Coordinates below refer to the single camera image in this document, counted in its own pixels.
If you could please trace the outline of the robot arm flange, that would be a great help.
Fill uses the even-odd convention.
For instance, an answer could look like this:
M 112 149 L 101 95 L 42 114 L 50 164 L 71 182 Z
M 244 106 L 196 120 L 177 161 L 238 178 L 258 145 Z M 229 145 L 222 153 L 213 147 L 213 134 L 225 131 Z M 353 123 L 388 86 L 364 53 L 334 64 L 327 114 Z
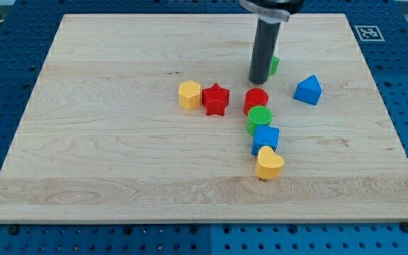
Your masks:
M 243 9 L 255 13 L 267 23 L 288 22 L 304 3 L 305 0 L 239 0 Z

